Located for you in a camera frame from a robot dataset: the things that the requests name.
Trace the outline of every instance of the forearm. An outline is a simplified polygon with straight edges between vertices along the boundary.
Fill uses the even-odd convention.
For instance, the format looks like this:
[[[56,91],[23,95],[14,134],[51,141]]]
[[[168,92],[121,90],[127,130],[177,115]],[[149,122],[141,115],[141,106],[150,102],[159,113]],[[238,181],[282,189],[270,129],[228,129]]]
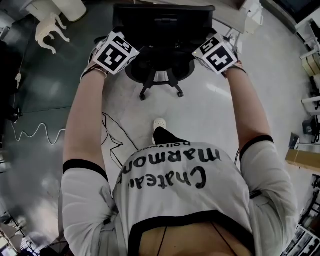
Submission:
[[[240,69],[230,68],[226,72],[235,114],[239,149],[260,135],[270,135],[270,127],[264,108],[248,77]]]
[[[64,163],[71,159],[81,159],[105,169],[101,149],[104,82],[104,75],[93,70],[79,84],[65,129]]]

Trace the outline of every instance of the cardboard box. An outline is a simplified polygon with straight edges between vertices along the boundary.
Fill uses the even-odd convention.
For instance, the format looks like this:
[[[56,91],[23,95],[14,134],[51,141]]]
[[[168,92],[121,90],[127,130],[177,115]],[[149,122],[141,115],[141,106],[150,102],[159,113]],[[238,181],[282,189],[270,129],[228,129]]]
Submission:
[[[320,172],[320,154],[289,149],[285,160],[288,164]]]

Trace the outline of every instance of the gray floor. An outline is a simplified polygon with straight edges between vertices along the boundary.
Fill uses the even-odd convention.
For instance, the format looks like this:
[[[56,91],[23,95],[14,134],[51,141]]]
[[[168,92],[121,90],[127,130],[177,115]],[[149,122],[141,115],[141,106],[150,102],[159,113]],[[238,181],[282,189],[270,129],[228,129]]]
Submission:
[[[284,159],[290,133],[302,135],[301,123],[308,118],[301,98],[307,94],[309,79],[299,58],[306,49],[269,12],[264,11],[263,16],[263,27],[243,44],[240,59],[265,107],[279,155]],[[56,48],[56,55],[33,40],[29,45],[24,65],[27,77],[16,99],[26,114],[14,125],[17,134],[22,130],[32,134],[44,122],[54,141],[58,131],[65,127],[68,107],[94,46],[93,39],[107,35],[112,28],[112,5],[107,2],[88,5],[83,19],[66,25],[65,35],[70,43],[58,36],[55,41],[48,40]],[[213,143],[234,158],[238,150],[237,133],[228,82],[196,64],[192,76],[180,86],[183,98],[163,85],[149,90],[142,102],[141,84],[130,80],[124,72],[109,76],[103,92],[103,110],[120,122],[138,148],[151,143],[153,120],[163,117],[168,130],[177,137]],[[134,148],[112,121],[107,125],[111,134],[124,143],[115,150],[124,162]],[[6,125],[4,146],[10,168],[1,175],[1,195],[11,214],[25,223],[24,230],[39,246],[59,235],[63,139],[64,134],[55,146],[49,145],[41,127],[35,137],[22,137],[16,142],[11,124]],[[120,169],[110,158],[111,147],[108,140],[102,150],[110,184],[114,186]]]

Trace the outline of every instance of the white shoe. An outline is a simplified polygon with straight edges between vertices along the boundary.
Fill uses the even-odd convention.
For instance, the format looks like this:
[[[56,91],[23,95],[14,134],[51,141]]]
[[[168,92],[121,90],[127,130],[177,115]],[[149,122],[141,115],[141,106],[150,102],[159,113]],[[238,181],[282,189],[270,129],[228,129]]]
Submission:
[[[155,132],[155,130],[158,127],[162,127],[163,129],[167,129],[166,120],[164,120],[163,118],[157,118],[156,120],[154,120],[154,122],[153,122],[153,132]],[[153,143],[153,145],[156,145],[155,138],[153,136],[152,136],[152,143]]]

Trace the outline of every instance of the white t-shirt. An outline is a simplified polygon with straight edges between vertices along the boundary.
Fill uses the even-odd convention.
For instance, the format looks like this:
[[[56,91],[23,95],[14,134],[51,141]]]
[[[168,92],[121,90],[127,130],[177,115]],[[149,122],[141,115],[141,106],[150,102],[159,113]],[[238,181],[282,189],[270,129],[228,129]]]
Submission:
[[[65,238],[75,256],[137,256],[148,230],[215,222],[253,255],[280,255],[298,221],[289,175],[270,136],[250,141],[240,161],[241,171],[207,143],[150,146],[127,160],[112,196],[101,167],[70,160],[62,178]]]

